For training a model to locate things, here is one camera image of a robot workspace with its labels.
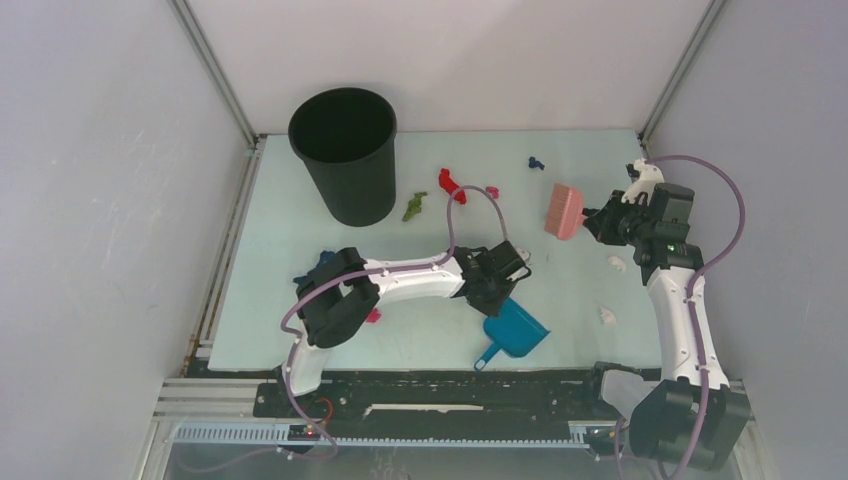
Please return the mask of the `blue plastic dustpan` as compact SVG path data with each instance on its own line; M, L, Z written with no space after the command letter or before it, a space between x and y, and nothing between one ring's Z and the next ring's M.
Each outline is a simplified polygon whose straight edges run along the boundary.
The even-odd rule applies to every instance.
M504 302L497 316L484 319L483 332L490 344L475 361L475 371L482 371L500 352L511 358L523 358L550 334L544 325L512 299Z

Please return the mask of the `pink hand brush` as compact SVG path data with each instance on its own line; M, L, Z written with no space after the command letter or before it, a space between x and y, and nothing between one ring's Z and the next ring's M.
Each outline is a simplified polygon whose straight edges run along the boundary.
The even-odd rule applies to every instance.
M584 197L573 186L555 183L546 213L544 231L558 240L573 238L586 219Z

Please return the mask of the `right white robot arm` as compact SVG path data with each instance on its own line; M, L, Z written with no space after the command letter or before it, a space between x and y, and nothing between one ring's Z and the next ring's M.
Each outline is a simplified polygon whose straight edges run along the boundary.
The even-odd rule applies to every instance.
M703 257L687 241L694 192L659 183L633 202L625 196L616 190L603 208L583 209L583 224L602 244L633 247L658 322L661 378L651 387L638 374L608 365L601 379L583 388L583 408L596 418L617 411L627 420L637 457L719 470L751 407L732 390L711 343L699 274Z

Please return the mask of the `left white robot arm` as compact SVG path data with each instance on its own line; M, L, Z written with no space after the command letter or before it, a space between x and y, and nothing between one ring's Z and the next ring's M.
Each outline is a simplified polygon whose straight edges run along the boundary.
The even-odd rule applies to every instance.
M349 341L375 308L417 298L462 298L495 316L516 285L531 276L530 258L508 240L406 261L366 259L354 247L340 250L306 275L281 322L295 339L281 365L278 404L292 416L311 412L331 350Z

